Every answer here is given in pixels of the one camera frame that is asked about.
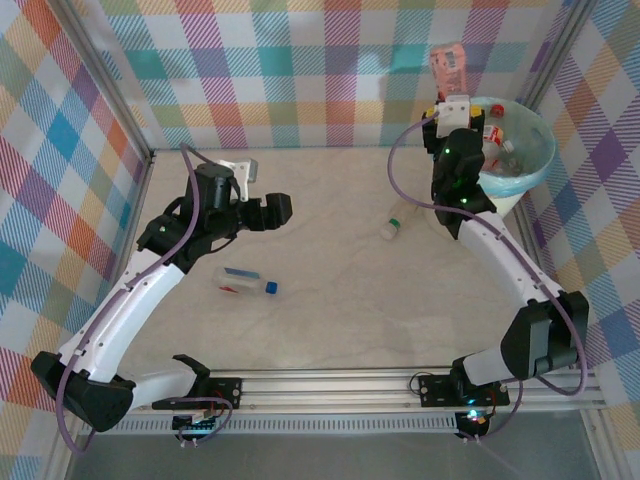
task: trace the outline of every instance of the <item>blue bottle cap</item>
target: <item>blue bottle cap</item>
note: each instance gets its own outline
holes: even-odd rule
[[[278,291],[278,284],[276,282],[267,282],[267,288],[264,291],[270,295],[275,295]]]

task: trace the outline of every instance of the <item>red object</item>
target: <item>red object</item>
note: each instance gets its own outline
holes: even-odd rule
[[[495,118],[504,117],[504,107],[502,105],[495,104],[491,107],[491,116]]]

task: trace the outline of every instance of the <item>clear plastic container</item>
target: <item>clear plastic container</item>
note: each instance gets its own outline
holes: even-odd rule
[[[504,168],[480,172],[480,186],[487,195],[521,195],[541,183],[549,173],[556,151],[551,127],[528,108],[510,100],[474,97],[471,103],[484,108],[487,114],[485,124],[501,128],[504,138],[513,145],[512,152],[504,149],[500,152]],[[489,114],[496,104],[504,107],[502,118]]]
[[[399,198],[389,211],[389,220],[380,227],[380,236],[385,240],[393,239],[409,218],[413,216],[417,208],[417,205]]]
[[[278,291],[276,282],[263,280],[258,272],[237,268],[218,267],[213,274],[214,281],[220,290],[230,293],[275,295]]]

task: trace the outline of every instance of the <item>marble surface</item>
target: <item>marble surface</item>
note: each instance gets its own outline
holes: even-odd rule
[[[204,257],[134,339],[126,367],[186,353],[212,369],[448,365],[494,346],[513,318],[505,294],[466,249],[420,213],[391,242],[378,234],[397,197],[386,149],[203,151],[260,163],[251,196],[284,192],[283,228],[242,232]],[[430,160],[398,153],[400,184],[426,192]],[[138,233],[184,192],[179,152],[156,159]],[[217,266],[260,272],[278,294],[238,296],[213,281]]]

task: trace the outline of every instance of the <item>clear plastic bowl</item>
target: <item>clear plastic bowl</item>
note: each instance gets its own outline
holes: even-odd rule
[[[504,139],[511,141],[515,157],[522,168],[517,176],[502,176],[492,172],[480,172],[480,186],[494,197],[510,197],[535,187],[549,173],[549,167],[556,151],[556,139],[549,125],[526,107],[511,100],[492,97],[474,97],[473,105],[485,109],[485,125],[496,125],[504,131]],[[491,107],[495,104],[504,107],[504,117],[493,118]]]

